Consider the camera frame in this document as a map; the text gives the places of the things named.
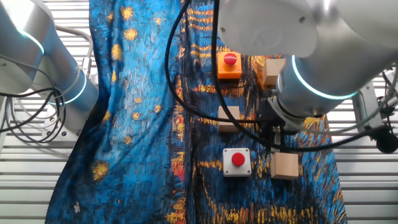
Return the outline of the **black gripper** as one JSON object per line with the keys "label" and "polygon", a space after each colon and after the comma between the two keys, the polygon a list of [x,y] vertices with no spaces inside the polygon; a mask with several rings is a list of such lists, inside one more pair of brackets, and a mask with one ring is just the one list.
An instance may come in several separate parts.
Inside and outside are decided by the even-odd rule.
{"label": "black gripper", "polygon": [[272,145],[281,145],[281,133],[279,127],[284,127],[285,121],[272,109],[270,104],[264,104],[259,110],[259,123],[262,137],[265,142],[263,146],[266,151],[272,150]]}

